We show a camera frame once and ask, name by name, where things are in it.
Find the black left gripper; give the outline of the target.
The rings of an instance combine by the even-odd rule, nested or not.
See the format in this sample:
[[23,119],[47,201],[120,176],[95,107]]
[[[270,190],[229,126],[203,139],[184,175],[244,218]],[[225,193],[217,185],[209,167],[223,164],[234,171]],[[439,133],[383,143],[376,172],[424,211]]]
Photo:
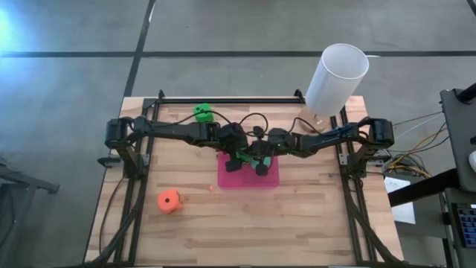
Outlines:
[[235,152],[243,151],[248,146],[248,139],[242,126],[236,122],[226,124],[218,130],[218,138],[221,151],[227,153],[232,160],[225,163],[227,172],[242,169],[242,161],[237,159]]

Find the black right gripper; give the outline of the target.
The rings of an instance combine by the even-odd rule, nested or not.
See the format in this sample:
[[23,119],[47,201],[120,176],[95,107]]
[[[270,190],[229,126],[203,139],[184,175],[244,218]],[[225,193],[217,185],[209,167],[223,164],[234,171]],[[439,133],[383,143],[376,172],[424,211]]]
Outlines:
[[[262,127],[253,127],[253,135],[257,138],[252,142],[252,157],[274,157],[283,155],[296,156],[298,135],[281,128],[272,128],[265,133]],[[258,164],[255,167],[256,175],[267,176],[268,166]]]

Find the pink translucent plastic bin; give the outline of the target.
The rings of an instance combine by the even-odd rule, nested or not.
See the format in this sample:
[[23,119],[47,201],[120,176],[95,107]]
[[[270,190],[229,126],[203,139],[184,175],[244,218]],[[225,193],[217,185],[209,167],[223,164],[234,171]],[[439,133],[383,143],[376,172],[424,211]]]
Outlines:
[[225,190],[272,189],[280,184],[279,161],[274,156],[266,176],[258,176],[251,164],[244,165],[240,170],[227,172],[225,163],[230,159],[228,154],[219,153],[217,157],[217,184]]

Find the large orange foam die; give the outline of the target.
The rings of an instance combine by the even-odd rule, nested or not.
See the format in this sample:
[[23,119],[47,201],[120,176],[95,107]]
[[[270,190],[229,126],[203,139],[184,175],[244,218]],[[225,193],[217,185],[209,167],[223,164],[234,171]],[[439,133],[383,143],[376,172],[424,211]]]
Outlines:
[[182,209],[180,193],[174,189],[160,192],[157,196],[156,202],[158,210],[162,214],[172,214],[173,212]]

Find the white plastic cup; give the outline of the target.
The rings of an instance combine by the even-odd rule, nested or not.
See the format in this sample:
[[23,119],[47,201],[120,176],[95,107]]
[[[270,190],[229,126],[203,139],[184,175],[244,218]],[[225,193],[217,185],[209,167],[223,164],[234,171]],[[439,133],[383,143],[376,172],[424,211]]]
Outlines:
[[304,96],[298,122],[302,130],[315,134],[329,128],[330,118],[341,111],[369,67],[365,53],[353,45],[325,48]]

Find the white paper sheet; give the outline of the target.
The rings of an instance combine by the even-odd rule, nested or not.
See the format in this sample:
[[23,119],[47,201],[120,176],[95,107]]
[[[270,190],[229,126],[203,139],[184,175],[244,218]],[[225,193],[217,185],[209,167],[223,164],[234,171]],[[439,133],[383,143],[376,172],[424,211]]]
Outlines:
[[[386,176],[384,178],[385,188],[388,193],[409,186],[411,183],[404,179],[397,179]],[[400,223],[415,224],[414,203],[408,202],[391,208],[393,219]]]

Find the black desk beam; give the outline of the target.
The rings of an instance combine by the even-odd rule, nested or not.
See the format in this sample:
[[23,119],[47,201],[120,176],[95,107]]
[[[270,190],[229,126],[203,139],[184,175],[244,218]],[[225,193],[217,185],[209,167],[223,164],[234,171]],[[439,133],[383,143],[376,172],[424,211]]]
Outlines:
[[391,207],[403,205],[444,192],[447,188],[459,188],[459,177],[456,168],[447,170],[431,178],[410,184],[388,194]]

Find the dark grey desk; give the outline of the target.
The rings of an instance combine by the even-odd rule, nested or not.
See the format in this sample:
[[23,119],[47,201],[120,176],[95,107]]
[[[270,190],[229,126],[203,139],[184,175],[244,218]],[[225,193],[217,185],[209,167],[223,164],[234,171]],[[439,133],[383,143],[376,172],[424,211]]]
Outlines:
[[467,89],[443,90],[440,99],[460,187],[476,193],[476,173],[469,165],[469,154],[476,150],[476,83]]

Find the black metal stand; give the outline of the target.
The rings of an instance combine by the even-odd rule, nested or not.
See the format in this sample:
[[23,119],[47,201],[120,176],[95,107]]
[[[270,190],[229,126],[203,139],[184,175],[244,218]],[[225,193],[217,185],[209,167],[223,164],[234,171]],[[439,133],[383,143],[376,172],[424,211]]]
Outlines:
[[36,190],[43,189],[49,194],[58,192],[60,185],[37,179],[19,170],[9,168],[0,161],[0,180],[6,181],[6,195],[10,197],[11,221],[5,236],[0,241],[0,268],[5,268],[13,256],[19,241],[20,231]]

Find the black keyboard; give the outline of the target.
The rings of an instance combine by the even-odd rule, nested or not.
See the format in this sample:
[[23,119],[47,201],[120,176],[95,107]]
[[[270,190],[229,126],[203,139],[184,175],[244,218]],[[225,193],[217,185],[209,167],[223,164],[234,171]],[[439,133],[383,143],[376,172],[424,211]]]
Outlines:
[[452,203],[451,207],[462,247],[476,249],[476,204]]

